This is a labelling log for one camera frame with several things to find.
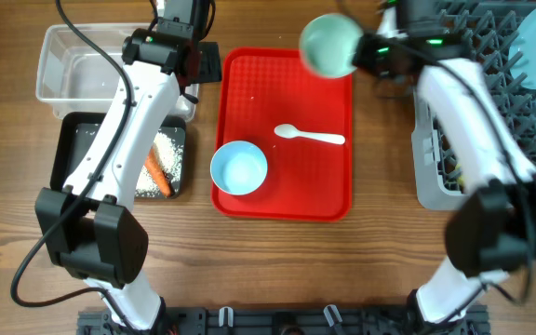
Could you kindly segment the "green bowl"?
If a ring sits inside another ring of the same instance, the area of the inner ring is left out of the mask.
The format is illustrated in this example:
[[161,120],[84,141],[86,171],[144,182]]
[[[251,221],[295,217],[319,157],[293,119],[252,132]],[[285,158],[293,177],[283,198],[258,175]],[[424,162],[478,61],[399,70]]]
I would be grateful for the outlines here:
[[363,30],[343,14],[330,13],[310,21],[301,32],[299,49],[305,66],[325,78],[352,74]]

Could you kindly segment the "white plastic spoon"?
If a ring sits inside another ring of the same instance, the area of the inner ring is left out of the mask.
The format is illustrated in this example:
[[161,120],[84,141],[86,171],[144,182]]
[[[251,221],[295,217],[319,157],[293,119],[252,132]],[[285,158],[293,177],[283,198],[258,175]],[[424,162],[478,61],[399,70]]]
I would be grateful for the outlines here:
[[346,138],[343,135],[301,131],[291,124],[278,125],[275,127],[274,132],[275,135],[284,139],[305,138],[336,145],[343,145],[346,142]]

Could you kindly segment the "light blue bowl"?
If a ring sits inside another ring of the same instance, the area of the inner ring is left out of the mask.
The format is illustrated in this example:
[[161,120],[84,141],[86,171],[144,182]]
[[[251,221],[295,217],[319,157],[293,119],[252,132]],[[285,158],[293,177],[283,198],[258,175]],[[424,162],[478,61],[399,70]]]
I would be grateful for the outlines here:
[[265,181],[268,163],[263,151],[248,141],[230,141],[216,150],[210,163],[215,186],[230,195],[255,192]]

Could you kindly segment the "orange carrot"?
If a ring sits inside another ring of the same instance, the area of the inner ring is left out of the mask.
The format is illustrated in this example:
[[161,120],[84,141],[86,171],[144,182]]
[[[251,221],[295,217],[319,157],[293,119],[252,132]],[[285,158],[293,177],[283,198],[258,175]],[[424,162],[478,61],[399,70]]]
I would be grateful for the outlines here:
[[158,163],[154,148],[150,149],[144,162],[144,166],[158,187],[160,193],[166,198],[171,197],[173,195],[171,186],[168,183],[164,170]]

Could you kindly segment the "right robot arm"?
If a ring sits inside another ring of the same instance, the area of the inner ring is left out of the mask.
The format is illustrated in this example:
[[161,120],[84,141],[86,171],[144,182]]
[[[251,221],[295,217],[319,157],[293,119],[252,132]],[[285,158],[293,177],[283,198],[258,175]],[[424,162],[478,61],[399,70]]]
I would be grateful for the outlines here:
[[525,303],[536,267],[536,167],[510,134],[489,94],[479,63],[460,56],[442,36],[388,38],[363,33],[352,64],[370,74],[416,74],[417,92],[435,113],[462,166],[466,199],[445,231],[447,257],[414,290],[412,332],[450,328],[508,276],[525,273]]

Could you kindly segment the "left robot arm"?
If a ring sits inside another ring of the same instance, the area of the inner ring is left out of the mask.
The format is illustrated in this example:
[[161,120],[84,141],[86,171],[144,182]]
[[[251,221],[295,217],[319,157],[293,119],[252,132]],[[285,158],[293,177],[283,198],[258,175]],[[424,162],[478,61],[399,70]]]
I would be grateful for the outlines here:
[[38,247],[51,262],[98,293],[103,327],[115,334],[175,332],[164,300],[142,266],[148,235],[132,215],[138,177],[158,129],[187,87],[218,82],[218,46],[208,41],[216,5],[180,1],[124,42],[120,81],[97,135],[61,186],[35,203]]

